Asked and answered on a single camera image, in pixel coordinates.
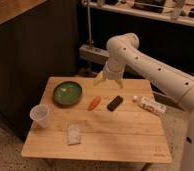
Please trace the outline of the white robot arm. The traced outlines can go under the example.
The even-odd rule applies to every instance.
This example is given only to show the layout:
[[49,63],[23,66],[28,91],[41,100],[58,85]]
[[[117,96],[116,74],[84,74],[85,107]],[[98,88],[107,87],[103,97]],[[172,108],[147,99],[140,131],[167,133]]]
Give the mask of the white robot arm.
[[109,79],[123,87],[124,68],[128,65],[182,109],[190,112],[180,171],[194,171],[194,76],[149,57],[140,52],[138,46],[139,39],[134,33],[110,38],[106,45],[109,58],[94,84]]

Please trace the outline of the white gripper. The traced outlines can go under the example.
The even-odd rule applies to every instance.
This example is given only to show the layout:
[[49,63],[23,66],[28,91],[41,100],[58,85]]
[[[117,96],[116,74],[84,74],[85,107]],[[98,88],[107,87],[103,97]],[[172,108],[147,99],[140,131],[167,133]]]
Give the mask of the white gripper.
[[120,89],[123,88],[122,77],[124,73],[124,68],[122,66],[112,66],[106,64],[103,68],[103,72],[99,72],[96,78],[94,79],[94,85],[97,86],[106,79],[115,80],[119,85]]

